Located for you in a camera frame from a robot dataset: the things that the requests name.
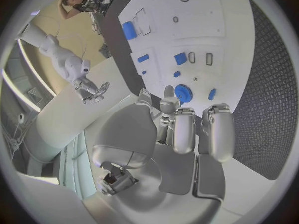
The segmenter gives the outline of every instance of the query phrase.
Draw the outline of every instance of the person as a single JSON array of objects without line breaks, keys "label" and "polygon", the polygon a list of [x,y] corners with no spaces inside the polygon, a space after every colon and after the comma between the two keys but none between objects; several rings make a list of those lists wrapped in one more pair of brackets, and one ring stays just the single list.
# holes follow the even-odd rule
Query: person
[{"label": "person", "polygon": [[[58,9],[63,19],[70,19],[81,12],[102,12],[104,13],[112,0],[109,0],[109,4],[106,5],[103,0],[59,0]],[[67,12],[64,6],[71,6],[72,9]]]}]

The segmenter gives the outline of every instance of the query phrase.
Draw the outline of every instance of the man's arm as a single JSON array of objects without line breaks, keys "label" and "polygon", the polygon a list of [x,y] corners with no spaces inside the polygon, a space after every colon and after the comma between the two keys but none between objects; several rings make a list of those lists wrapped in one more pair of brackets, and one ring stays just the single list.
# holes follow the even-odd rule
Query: man's arm
[{"label": "man's arm", "polygon": [[69,12],[67,12],[64,7],[62,6],[62,3],[61,3],[62,0],[59,0],[58,2],[58,10],[59,10],[59,13],[61,15],[61,17],[63,19],[69,19],[77,14],[80,13],[80,11],[78,11],[77,9],[71,9]]}]

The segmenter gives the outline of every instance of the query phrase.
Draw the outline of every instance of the beige wall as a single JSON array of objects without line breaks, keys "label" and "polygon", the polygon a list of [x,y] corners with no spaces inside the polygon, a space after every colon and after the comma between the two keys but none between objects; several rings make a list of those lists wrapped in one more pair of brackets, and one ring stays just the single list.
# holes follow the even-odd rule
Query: beige wall
[{"label": "beige wall", "polygon": [[[92,21],[89,13],[81,13],[71,19],[63,20],[59,15],[57,2],[58,1],[55,1],[43,9],[32,22],[44,30],[47,34],[52,34],[54,36],[57,34],[57,22],[59,22],[60,29],[57,38],[60,45],[64,48],[70,49],[76,55],[81,57],[85,46],[84,43],[86,43],[86,51],[83,59],[90,60],[91,66],[99,64],[105,59],[102,54],[98,52],[100,47],[103,45],[103,39],[102,36],[92,30]],[[83,41],[81,41],[76,33],[83,38]],[[39,53],[37,48],[31,45],[27,45],[25,49],[40,76],[54,92],[59,93],[68,84],[68,82],[62,79],[54,70],[50,58],[43,56]]]}]

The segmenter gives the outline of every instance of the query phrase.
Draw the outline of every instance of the blue gear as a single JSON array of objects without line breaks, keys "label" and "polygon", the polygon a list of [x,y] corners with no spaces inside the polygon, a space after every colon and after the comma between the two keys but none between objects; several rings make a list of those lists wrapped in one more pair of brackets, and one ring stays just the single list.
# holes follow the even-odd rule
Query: blue gear
[{"label": "blue gear", "polygon": [[183,84],[177,85],[174,89],[174,92],[182,102],[190,102],[193,98],[192,90]]}]

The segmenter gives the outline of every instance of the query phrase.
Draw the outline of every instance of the man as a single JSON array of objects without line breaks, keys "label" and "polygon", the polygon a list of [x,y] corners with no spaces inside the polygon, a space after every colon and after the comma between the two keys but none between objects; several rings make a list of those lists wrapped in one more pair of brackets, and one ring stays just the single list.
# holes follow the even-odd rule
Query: man
[{"label": "man", "polygon": [[[63,19],[69,19],[81,12],[101,12],[104,8],[107,9],[112,2],[109,0],[107,5],[105,1],[107,0],[59,0],[58,9]],[[62,5],[73,8],[67,12]]]}]

